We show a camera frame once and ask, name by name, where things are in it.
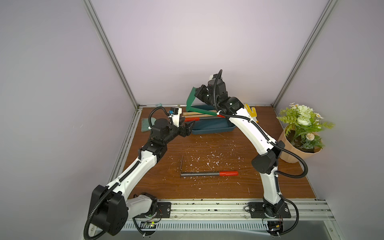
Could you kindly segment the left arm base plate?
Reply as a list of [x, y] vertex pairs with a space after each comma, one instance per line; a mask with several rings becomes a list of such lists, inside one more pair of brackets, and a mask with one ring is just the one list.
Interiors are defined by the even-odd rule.
[[171, 209], [172, 209], [172, 203], [171, 202], [154, 202], [150, 206], [149, 210], [146, 213], [142, 213], [140, 215], [137, 215], [136, 218], [170, 218], [171, 215]]

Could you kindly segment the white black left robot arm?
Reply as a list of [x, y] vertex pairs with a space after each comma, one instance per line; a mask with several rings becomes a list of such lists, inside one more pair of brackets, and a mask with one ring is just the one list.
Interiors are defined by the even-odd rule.
[[141, 194], [130, 199], [129, 196], [145, 174], [165, 155], [168, 143], [176, 137], [191, 134], [194, 122], [187, 123], [182, 116], [182, 108], [156, 107], [152, 114], [162, 110], [165, 119], [152, 122], [148, 117], [150, 136], [147, 143], [138, 150], [138, 157], [118, 177], [106, 186], [98, 185], [91, 194], [87, 220], [84, 226], [85, 240], [97, 240], [108, 233], [118, 234], [127, 220], [141, 214], [155, 212], [157, 198]]

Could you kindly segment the wooden handle small hoe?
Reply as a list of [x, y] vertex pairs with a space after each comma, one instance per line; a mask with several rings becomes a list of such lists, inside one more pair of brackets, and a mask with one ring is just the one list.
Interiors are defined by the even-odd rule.
[[209, 116], [216, 116], [217, 112], [216, 111], [208, 111], [204, 113], [199, 113], [199, 112], [184, 112], [183, 116], [203, 116], [203, 117], [209, 117]]

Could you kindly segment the green tool red grip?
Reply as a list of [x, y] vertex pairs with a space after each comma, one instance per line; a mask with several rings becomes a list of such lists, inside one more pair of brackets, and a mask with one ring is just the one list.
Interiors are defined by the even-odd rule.
[[192, 88], [187, 98], [186, 110], [187, 112], [197, 112], [209, 117], [224, 118], [224, 116], [217, 114], [214, 102], [211, 101], [211, 94], [206, 86]]

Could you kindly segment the grey tool red grip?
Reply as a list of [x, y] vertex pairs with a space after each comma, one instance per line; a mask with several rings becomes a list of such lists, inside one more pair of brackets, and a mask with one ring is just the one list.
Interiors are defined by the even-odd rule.
[[224, 119], [224, 117], [223, 116], [210, 116], [210, 117], [185, 118], [185, 122], [204, 121], [204, 120], [218, 120], [218, 119]]
[[238, 171], [219, 171], [219, 172], [183, 172], [183, 162], [184, 162], [184, 156], [182, 156], [181, 159], [181, 165], [180, 170], [181, 178], [187, 178], [187, 177], [232, 177], [232, 176], [238, 176]]

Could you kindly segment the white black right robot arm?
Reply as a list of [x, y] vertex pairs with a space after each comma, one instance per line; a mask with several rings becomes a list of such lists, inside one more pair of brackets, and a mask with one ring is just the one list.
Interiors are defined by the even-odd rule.
[[[276, 218], [284, 210], [284, 204], [288, 201], [280, 191], [279, 176], [293, 179], [304, 178], [308, 173], [308, 165], [297, 154], [285, 149], [285, 144], [276, 141], [269, 136], [260, 125], [252, 119], [244, 104], [236, 97], [230, 97], [226, 90], [226, 84], [222, 79], [222, 70], [212, 75], [207, 85], [193, 88], [189, 98], [198, 99], [203, 103], [214, 107], [216, 115], [221, 115], [233, 123], [249, 139], [255, 147], [258, 155], [252, 160], [252, 166], [260, 173], [264, 189], [262, 207], [264, 215], [268, 218]], [[303, 172], [292, 175], [278, 170], [278, 159], [281, 153], [287, 153], [295, 157], [303, 165]]]

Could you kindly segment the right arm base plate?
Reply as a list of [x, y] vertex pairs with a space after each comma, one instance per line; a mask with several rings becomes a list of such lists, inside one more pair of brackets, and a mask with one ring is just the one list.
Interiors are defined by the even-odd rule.
[[281, 200], [275, 205], [267, 202], [249, 202], [248, 210], [252, 219], [290, 219], [292, 217], [288, 205], [284, 200]]

